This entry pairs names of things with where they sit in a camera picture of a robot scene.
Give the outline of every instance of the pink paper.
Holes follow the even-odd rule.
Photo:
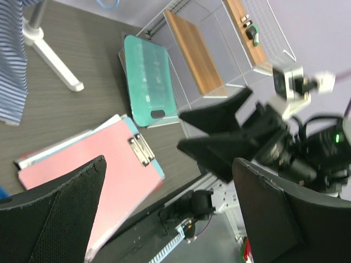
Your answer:
[[[103,155],[107,170],[88,250],[98,250],[161,182],[152,165],[144,167],[129,146],[133,134],[124,121],[103,129],[19,172],[27,189],[71,172]]]

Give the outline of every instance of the striped shirt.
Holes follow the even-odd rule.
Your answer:
[[[28,93],[23,8],[41,0],[0,0],[0,120],[19,125]]]

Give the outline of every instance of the garment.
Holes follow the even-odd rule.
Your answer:
[[[0,120],[19,125],[28,93],[23,8],[41,0],[0,0]]]

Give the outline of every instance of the gray floor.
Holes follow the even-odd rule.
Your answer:
[[[94,127],[114,114],[130,115],[126,80],[117,52],[123,32],[137,28],[52,2],[42,22],[45,40],[84,83],[69,91],[31,48],[25,113],[19,127],[0,123],[0,185],[10,194],[23,191],[12,163],[20,155]],[[166,179],[145,207],[199,175],[194,161],[176,149],[184,137],[180,124],[143,129]]]

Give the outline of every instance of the green cutting board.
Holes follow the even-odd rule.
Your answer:
[[[124,39],[132,115],[140,127],[178,119],[167,50],[134,36]]]

